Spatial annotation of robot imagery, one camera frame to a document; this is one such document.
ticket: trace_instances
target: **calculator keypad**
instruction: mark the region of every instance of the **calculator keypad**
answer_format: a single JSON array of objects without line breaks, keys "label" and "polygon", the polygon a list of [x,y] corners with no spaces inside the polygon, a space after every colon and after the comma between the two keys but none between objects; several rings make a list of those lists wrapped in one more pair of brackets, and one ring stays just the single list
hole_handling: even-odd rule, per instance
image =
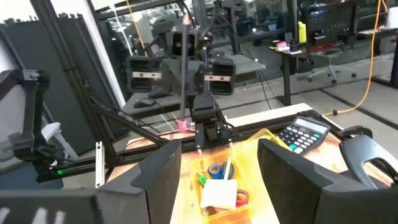
[{"label": "calculator keypad", "polygon": [[319,134],[313,133],[311,130],[294,125],[285,128],[279,133],[279,137],[297,154],[309,150],[321,138]]}]

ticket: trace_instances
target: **blue tape roll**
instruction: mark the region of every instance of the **blue tape roll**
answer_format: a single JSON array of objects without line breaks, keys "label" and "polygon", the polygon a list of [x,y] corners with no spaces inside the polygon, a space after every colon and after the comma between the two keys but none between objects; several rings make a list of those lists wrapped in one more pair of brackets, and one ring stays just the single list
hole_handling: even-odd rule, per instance
[{"label": "blue tape roll", "polygon": [[219,165],[211,165],[207,168],[207,173],[209,173],[210,177],[213,179],[222,179],[221,175],[223,173],[221,167]]}]

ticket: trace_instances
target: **pink object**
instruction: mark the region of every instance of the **pink object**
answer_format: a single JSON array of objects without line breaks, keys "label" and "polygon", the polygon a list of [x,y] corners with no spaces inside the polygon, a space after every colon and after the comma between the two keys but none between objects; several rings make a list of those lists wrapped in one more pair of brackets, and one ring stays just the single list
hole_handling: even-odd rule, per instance
[{"label": "pink object", "polygon": [[284,41],[279,41],[279,42],[276,44],[276,46],[277,46],[277,47],[286,47],[286,42],[284,42]]},{"label": "pink object", "polygon": [[187,128],[187,122],[185,120],[178,121],[178,130],[180,133],[184,133]]}]

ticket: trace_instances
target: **calculator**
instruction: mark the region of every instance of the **calculator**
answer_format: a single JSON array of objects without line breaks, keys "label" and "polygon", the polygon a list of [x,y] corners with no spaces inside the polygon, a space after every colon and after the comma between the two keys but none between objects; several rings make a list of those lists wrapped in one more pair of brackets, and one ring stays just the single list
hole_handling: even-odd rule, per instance
[{"label": "calculator", "polygon": [[330,126],[312,118],[298,116],[293,123],[278,135],[295,153],[304,155],[318,147],[329,133]]}]

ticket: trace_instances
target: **metal rod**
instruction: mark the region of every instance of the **metal rod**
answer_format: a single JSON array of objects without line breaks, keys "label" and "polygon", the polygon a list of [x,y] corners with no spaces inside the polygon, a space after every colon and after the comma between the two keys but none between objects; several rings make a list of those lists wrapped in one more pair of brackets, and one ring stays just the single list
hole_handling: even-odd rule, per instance
[{"label": "metal rod", "polygon": [[163,138],[157,136],[156,134],[153,134],[150,131],[147,131],[146,129],[134,124],[133,122],[130,122],[129,120],[119,116],[118,114],[109,112],[108,110],[106,110],[100,106],[96,106],[96,105],[93,105],[93,109],[94,109],[94,111],[96,111],[96,113],[103,115],[105,117],[111,118],[114,121],[122,124],[123,126],[130,128],[131,131],[152,141],[153,143],[155,143],[158,146],[163,146],[168,143],[168,140],[163,139]]},{"label": "metal rod", "polygon": [[180,132],[183,132],[185,129],[185,78],[188,75],[188,31],[190,27],[190,19],[186,14],[184,15],[182,21],[182,49],[181,49],[181,99],[180,99],[180,123],[178,124],[178,128]]}]

